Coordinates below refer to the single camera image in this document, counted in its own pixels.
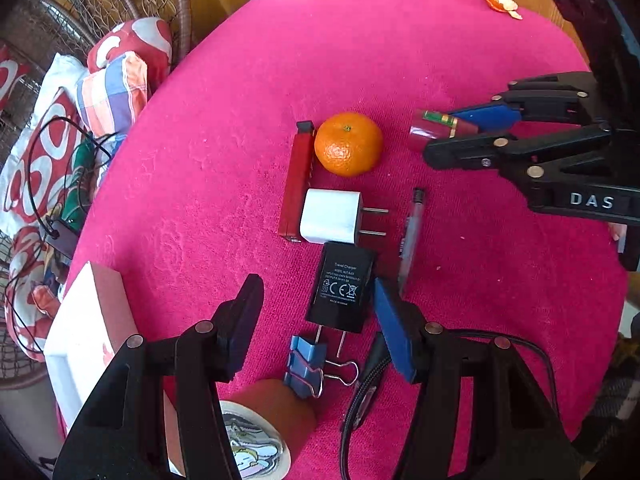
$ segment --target black travel charger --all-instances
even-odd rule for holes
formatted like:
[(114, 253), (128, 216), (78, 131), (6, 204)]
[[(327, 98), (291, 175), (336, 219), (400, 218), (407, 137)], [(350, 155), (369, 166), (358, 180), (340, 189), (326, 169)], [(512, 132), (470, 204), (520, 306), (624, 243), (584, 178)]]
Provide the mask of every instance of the black travel charger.
[(346, 332), (360, 333), (367, 317), (367, 303), (376, 252), (352, 244), (327, 242), (314, 283), (305, 319), (319, 326), (342, 330), (340, 351)]

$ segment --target pink tablecloth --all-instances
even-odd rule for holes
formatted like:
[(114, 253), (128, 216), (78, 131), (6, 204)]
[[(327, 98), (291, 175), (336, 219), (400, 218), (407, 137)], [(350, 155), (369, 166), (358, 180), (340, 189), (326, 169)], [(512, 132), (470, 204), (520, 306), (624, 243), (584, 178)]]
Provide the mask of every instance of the pink tablecloth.
[[(219, 390), (282, 377), (291, 336), (315, 330), (304, 315), (321, 251), (276, 235), (295, 123), (356, 110), (384, 132), (380, 165), (351, 180), (316, 165), (313, 186), (359, 190), (367, 206), (390, 209), (365, 224), (388, 233), (372, 240), (386, 255), (397, 251), (412, 188), (424, 186), (408, 299), (445, 326), (545, 348), (574, 436), (609, 361), (625, 291), (606, 227), (535, 215), (494, 171), (436, 172), (404, 146), (414, 108), (481, 103), (512, 79), (585, 69), (555, 25), (522, 15), (512, 20), (483, 0), (251, 1), (151, 99), (91, 209), (72, 275), (87, 260), (121, 272), (140, 331), (158, 339), (210, 317), (257, 272), (266, 296), (254, 341), (244, 370)], [(371, 319), (348, 335), (344, 357), (362, 362), (376, 328)], [(324, 333), (334, 355), (339, 333)], [(328, 384), (314, 403), (318, 430), (288, 478), (339, 478), (352, 393)], [(391, 478), (416, 395), (388, 372), (353, 438), (354, 480)]]

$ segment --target round table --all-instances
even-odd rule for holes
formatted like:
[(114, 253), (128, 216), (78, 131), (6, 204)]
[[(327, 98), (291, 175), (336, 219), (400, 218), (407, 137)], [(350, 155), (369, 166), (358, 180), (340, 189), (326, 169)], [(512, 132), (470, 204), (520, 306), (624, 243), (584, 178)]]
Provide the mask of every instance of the round table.
[[(416, 108), (487, 102), (508, 81), (585, 70), (571, 40), (522, 10), (484, 0), (252, 0), (220, 25), (159, 89), (118, 152), (89, 214), (71, 276), (91, 260), (122, 274), (134, 320), (152, 340), (175, 336), (236, 296), (250, 272), (265, 301), (244, 369), (221, 398), (284, 374), (322, 247), (276, 234), (296, 121), (345, 110), (384, 133), (382, 161), (343, 179), (315, 165), (313, 187), (357, 190), (388, 208), (364, 240), (397, 255), (412, 189), (427, 202), (406, 288), (427, 319), (519, 335), (545, 349), (573, 437), (616, 339), (626, 280), (603, 224), (534, 214), (495, 171), (434, 171), (405, 139)], [(516, 134), (553, 130), (532, 124)], [(362, 363), (377, 322), (347, 334), (342, 358)], [(334, 356), (340, 333), (324, 330)], [(544, 388), (540, 363), (523, 352)], [(353, 390), (330, 381), (314, 402), (318, 429), (291, 479), (338, 479), (339, 428)], [(351, 477), (391, 478), (417, 387), (394, 370), (353, 437)], [(461, 413), (468, 408), (462, 407)], [(463, 451), (454, 454), (454, 464)]]

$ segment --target cylindrical container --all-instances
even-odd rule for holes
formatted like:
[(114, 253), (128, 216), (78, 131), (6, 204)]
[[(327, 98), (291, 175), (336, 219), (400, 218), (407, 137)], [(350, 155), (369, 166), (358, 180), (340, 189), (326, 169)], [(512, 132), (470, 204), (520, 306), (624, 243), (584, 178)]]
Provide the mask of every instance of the cylindrical container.
[(251, 384), (220, 407), (243, 480), (282, 480), (316, 428), (311, 406), (276, 379)]
[(430, 140), (476, 133), (478, 127), (468, 121), (432, 110), (416, 110), (407, 145), (413, 152), (423, 152)]

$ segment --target blue binder clip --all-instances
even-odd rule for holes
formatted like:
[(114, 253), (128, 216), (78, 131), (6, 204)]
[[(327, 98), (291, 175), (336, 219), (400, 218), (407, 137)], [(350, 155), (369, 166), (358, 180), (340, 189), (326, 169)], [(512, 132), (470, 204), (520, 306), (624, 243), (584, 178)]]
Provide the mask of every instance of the blue binder clip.
[[(350, 382), (337, 375), (324, 373), (324, 365), (329, 364), (338, 368), (353, 366), (355, 377)], [(295, 335), (291, 338), (290, 353), (287, 359), (287, 371), (284, 375), (284, 383), (291, 388), (301, 399), (311, 396), (317, 399), (324, 390), (325, 379), (335, 379), (344, 386), (352, 386), (358, 380), (360, 370), (356, 361), (335, 363), (326, 359), (326, 344), (311, 343), (302, 336)]]

